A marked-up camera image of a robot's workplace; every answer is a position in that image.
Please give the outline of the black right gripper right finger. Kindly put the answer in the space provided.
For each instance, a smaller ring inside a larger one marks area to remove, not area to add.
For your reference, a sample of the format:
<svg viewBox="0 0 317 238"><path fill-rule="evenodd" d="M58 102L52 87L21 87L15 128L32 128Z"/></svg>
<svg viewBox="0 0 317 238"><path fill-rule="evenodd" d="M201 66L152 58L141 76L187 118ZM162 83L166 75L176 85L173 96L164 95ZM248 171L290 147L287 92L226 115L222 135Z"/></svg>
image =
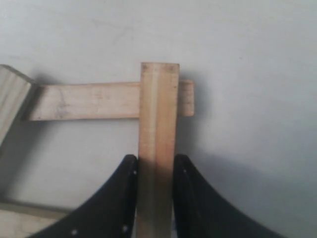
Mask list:
<svg viewBox="0 0 317 238"><path fill-rule="evenodd" d="M239 211L204 179L190 158L174 158L173 207L179 238L279 238Z"/></svg>

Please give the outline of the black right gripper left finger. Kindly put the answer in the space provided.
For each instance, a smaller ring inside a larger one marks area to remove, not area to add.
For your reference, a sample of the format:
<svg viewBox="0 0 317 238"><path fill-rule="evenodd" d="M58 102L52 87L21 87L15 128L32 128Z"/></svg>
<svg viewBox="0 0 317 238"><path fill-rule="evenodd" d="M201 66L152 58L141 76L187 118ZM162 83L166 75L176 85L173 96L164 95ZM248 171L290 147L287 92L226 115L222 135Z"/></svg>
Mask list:
<svg viewBox="0 0 317 238"><path fill-rule="evenodd" d="M79 208L34 238L130 238L138 189L138 160L126 155L107 182Z"/></svg>

